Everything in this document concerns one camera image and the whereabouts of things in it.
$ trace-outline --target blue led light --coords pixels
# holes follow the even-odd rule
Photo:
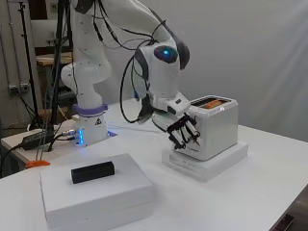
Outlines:
[[[84,144],[84,132],[83,132],[83,130],[79,130],[79,140],[80,140],[80,144]]]

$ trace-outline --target electrical socket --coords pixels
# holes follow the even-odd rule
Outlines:
[[[27,93],[30,90],[29,84],[20,84],[19,85],[20,93]]]
[[[9,85],[9,94],[18,94],[18,86],[16,85]]]

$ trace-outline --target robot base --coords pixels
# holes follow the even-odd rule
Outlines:
[[[207,182],[244,159],[247,152],[248,144],[239,141],[206,162],[178,152],[163,153],[162,161],[168,167]]]
[[[73,125],[77,130],[76,145],[88,146],[108,138],[108,130],[103,114],[93,117],[79,115]]]

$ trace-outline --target orange object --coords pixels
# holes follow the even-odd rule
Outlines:
[[[222,104],[221,101],[216,99],[216,100],[211,101],[210,103],[207,103],[205,105],[205,109],[213,109],[221,104]]]
[[[26,165],[26,169],[31,168],[31,167],[41,167],[41,166],[50,166],[50,163],[46,161],[28,162]]]

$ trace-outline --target white box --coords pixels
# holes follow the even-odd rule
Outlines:
[[[214,109],[202,108],[213,99],[221,100],[223,104]],[[190,142],[178,152],[207,161],[237,143],[239,104],[236,100],[210,95],[191,103],[189,115],[195,117],[195,128],[200,132],[199,144]]]
[[[74,185],[71,170],[112,161],[115,175]],[[40,173],[49,230],[104,231],[149,217],[153,184],[128,154]]]
[[[194,179],[209,181],[244,159],[247,152],[248,144],[239,141],[205,162],[178,152],[163,153],[162,161],[166,166],[179,170]]]

